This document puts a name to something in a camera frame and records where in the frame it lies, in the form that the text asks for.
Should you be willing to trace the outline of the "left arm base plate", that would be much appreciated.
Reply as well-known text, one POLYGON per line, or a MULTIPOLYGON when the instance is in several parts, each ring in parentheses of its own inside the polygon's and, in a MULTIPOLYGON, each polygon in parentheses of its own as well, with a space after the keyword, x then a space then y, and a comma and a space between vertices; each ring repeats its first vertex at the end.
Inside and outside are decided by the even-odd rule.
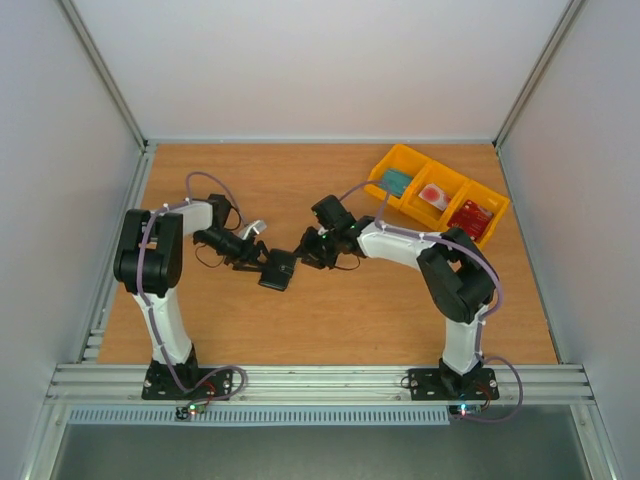
POLYGON ((199 386, 196 384, 212 371, 211 368, 201 368, 197 364, 177 364, 174 371, 186 391, 175 382, 167 365, 153 361, 145 374, 141 398, 175 401, 199 400, 210 396, 221 398, 229 394, 233 386, 234 373, 229 369, 208 377, 199 386))

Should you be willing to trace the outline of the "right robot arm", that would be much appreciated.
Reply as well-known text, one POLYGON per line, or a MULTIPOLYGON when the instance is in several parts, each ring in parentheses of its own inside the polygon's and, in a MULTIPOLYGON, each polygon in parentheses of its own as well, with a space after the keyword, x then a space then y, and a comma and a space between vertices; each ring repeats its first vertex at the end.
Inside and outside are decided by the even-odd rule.
POLYGON ((316 269, 334 269, 338 257, 387 260, 419 271, 431 299, 445 317, 445 344, 439 383, 445 395, 460 398, 476 385, 482 368, 482 330, 501 292, 496 271, 458 227, 420 232, 376 216, 356 219, 329 195, 312 207, 319 226, 306 229, 294 254, 316 269))

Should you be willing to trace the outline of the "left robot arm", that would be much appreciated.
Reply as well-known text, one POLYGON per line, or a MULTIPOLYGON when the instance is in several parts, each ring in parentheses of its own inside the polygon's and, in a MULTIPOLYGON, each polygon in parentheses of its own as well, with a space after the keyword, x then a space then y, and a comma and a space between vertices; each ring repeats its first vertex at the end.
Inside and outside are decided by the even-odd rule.
POLYGON ((113 272, 143 314, 152 342, 152 358, 142 387, 145 400, 180 400, 199 394, 215 399, 231 396, 232 366, 204 368, 186 332, 177 284, 183 270, 183 240, 193 235, 199 246, 223 256, 240 270, 259 271, 268 254, 256 237, 266 223, 256 220, 238 233, 225 227, 232 209, 223 195, 187 198, 155 210, 126 212, 116 248, 113 272))

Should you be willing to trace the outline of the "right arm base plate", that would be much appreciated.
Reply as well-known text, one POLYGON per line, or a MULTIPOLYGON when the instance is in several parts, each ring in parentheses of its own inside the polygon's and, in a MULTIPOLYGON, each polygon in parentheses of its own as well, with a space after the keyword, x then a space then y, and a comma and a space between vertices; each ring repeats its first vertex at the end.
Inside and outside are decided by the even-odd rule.
POLYGON ((466 375, 440 368, 413 368, 407 371, 408 389, 415 401, 498 400, 500 392, 493 369, 480 368, 466 375))

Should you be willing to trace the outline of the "black card holder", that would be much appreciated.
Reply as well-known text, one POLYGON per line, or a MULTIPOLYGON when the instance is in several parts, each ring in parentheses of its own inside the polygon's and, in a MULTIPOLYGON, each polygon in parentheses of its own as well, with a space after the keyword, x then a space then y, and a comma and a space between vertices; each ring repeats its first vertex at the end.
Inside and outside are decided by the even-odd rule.
POLYGON ((292 252, 271 250, 266 264, 261 269, 258 284, 276 291, 285 291, 295 272, 296 262, 296 256, 292 252))

